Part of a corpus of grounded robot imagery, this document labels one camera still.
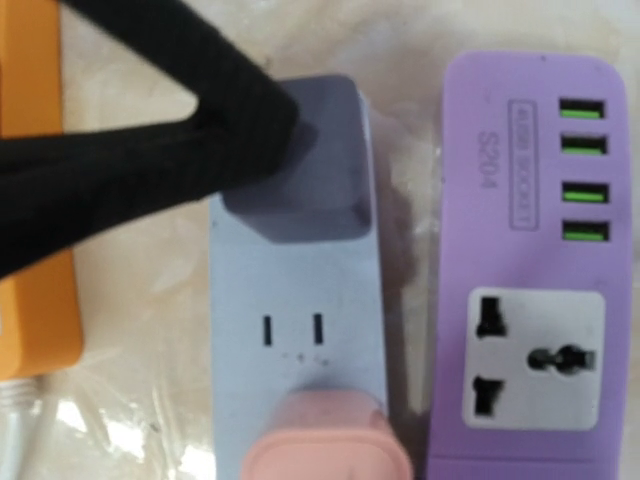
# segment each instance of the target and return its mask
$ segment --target universal socket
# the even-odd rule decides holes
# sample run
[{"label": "universal socket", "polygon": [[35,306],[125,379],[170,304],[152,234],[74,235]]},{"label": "universal socket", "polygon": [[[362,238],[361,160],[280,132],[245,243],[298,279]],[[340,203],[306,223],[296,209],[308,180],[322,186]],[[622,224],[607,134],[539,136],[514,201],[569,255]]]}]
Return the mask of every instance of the universal socket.
[{"label": "universal socket", "polygon": [[302,119],[284,169],[210,203],[214,443],[227,480],[293,392],[356,390],[387,408],[365,103],[345,77],[282,85]]},{"label": "universal socket", "polygon": [[[591,57],[473,52],[450,65],[429,480],[617,478],[626,105],[619,75]],[[485,325],[504,332],[481,335],[487,298],[500,322]]]}]

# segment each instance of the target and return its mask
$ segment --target beige tabletop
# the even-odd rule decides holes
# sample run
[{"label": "beige tabletop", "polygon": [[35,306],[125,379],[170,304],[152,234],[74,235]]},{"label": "beige tabletop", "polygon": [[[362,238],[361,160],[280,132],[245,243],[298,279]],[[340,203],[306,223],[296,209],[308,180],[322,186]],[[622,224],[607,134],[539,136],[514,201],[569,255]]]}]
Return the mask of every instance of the beige tabletop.
[{"label": "beige tabletop", "polygon": [[[640,3],[190,3],[275,77],[342,72],[371,101],[382,179],[392,411],[413,455],[423,457],[443,71],[468,49],[597,55],[623,75],[637,131]],[[63,31],[68,131],[175,119],[194,108],[190,94],[68,11]],[[206,218],[205,203],[182,207],[76,249],[86,354],[77,367],[45,381],[25,478],[216,478]],[[640,350],[633,355],[629,399],[621,478],[630,480],[640,469],[634,455],[640,452]]]}]

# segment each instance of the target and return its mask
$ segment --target white cable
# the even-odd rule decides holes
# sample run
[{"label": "white cable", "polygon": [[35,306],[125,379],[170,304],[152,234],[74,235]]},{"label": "white cable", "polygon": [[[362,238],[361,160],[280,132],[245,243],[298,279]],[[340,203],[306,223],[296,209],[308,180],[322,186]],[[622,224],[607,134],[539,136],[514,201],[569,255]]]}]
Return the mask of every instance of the white cable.
[{"label": "white cable", "polygon": [[31,409],[38,397],[34,378],[0,383],[0,412],[6,416],[4,453],[0,456],[0,480],[19,480],[30,433]]}]

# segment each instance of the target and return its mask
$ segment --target pink plug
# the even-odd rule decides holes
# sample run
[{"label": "pink plug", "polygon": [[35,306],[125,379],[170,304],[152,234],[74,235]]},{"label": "pink plug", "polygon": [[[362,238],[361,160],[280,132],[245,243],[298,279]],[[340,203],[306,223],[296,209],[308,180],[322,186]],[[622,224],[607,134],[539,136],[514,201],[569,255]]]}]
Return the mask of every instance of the pink plug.
[{"label": "pink plug", "polygon": [[290,395],[243,465],[242,480],[412,480],[379,404],[349,390]]}]

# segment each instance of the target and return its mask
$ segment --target green usb port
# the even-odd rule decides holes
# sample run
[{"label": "green usb port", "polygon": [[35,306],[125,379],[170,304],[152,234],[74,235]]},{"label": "green usb port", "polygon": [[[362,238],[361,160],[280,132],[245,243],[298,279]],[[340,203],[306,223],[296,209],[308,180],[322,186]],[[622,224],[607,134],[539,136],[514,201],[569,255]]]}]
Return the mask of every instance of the green usb port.
[{"label": "green usb port", "polygon": [[562,222],[562,239],[572,242],[608,242],[609,222]]},{"label": "green usb port", "polygon": [[568,155],[606,155],[608,150],[605,135],[575,135],[563,133],[560,138],[562,153]]},{"label": "green usb port", "polygon": [[605,118],[604,102],[578,98],[561,98],[560,116],[564,118],[601,120]]},{"label": "green usb port", "polygon": [[609,203],[609,185],[604,183],[562,183],[562,201],[571,203]]}]

